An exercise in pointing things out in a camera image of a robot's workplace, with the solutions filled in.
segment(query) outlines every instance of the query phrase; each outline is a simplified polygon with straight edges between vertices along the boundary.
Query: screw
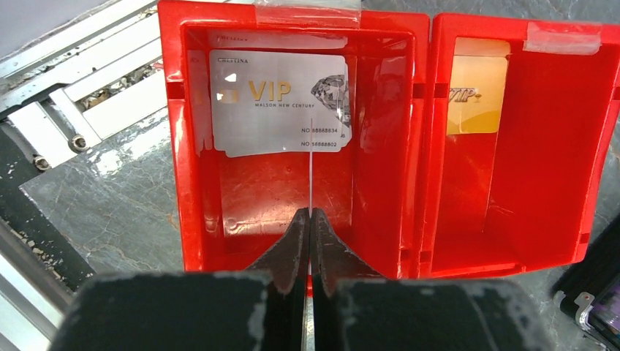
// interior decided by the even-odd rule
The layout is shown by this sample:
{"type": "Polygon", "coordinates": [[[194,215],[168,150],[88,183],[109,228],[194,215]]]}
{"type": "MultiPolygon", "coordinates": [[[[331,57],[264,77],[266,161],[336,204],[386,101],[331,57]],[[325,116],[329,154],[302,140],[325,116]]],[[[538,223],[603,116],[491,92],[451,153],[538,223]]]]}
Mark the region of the screw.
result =
{"type": "Polygon", "coordinates": [[[43,156],[36,156],[32,163],[34,163],[34,166],[41,171],[46,171],[52,168],[50,163],[43,156]]]}
{"type": "Polygon", "coordinates": [[[76,135],[71,139],[71,147],[77,152],[88,150],[88,144],[82,135],[76,135]]]}

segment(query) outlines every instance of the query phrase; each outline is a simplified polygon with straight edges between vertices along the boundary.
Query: card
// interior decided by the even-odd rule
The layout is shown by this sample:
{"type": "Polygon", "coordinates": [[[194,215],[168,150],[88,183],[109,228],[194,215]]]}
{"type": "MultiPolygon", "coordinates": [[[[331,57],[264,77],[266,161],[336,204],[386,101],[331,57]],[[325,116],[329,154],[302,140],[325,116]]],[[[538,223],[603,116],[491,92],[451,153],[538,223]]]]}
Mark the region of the card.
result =
{"type": "Polygon", "coordinates": [[[496,133],[510,46],[499,40],[459,39],[450,79],[447,134],[496,133]]]}
{"type": "Polygon", "coordinates": [[[347,37],[330,34],[307,34],[256,31],[209,31],[212,48],[262,48],[262,49],[342,49],[347,37]]]}
{"type": "Polygon", "coordinates": [[[215,148],[230,157],[337,152],[351,140],[343,56],[212,50],[215,148]]]}

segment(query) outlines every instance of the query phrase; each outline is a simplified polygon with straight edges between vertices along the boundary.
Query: clear tape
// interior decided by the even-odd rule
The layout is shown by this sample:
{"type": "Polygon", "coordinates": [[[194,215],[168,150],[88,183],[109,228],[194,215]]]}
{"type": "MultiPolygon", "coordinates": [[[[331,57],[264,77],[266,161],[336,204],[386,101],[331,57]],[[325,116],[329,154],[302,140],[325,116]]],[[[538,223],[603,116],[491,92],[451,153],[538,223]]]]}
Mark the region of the clear tape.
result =
{"type": "Polygon", "coordinates": [[[602,25],[598,23],[530,22],[525,51],[560,55],[594,55],[601,47],[602,25]]]}
{"type": "Polygon", "coordinates": [[[361,0],[255,0],[258,24],[359,28],[361,0]]]}

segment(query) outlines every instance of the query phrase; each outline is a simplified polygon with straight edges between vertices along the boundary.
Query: purple object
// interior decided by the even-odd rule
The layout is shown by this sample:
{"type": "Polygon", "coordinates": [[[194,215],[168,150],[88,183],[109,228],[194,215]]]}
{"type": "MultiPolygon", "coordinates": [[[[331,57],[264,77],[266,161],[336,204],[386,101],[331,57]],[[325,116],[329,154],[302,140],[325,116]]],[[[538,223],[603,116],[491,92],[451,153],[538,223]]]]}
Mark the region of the purple object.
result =
{"type": "Polygon", "coordinates": [[[593,313],[607,323],[616,335],[620,334],[620,284],[616,284],[595,303],[593,313]]]}

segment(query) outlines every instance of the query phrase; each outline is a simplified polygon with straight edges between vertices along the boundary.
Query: red plastic bin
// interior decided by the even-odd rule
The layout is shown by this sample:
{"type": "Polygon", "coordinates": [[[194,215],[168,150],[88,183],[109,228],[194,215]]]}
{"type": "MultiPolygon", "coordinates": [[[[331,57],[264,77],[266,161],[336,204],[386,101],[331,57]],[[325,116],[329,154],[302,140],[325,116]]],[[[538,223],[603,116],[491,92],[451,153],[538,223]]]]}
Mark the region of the red plastic bin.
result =
{"type": "Polygon", "coordinates": [[[209,35],[224,30],[347,38],[341,49],[276,50],[343,55],[355,89],[352,140],[338,153],[314,153],[313,206],[379,272],[417,276],[414,203],[429,18],[364,11],[359,29],[339,19],[321,26],[256,18],[251,5],[159,3],[185,269],[244,269],[310,201],[308,153],[228,158],[211,147],[209,67],[189,52],[208,57],[215,48],[209,35]]]}
{"type": "Polygon", "coordinates": [[[583,259],[620,108],[619,66],[620,26],[435,18],[418,178],[420,276],[503,276],[583,259]],[[601,46],[594,54],[525,51],[532,28],[599,35],[601,46]],[[446,136],[458,37],[510,43],[496,134],[446,136]]]}

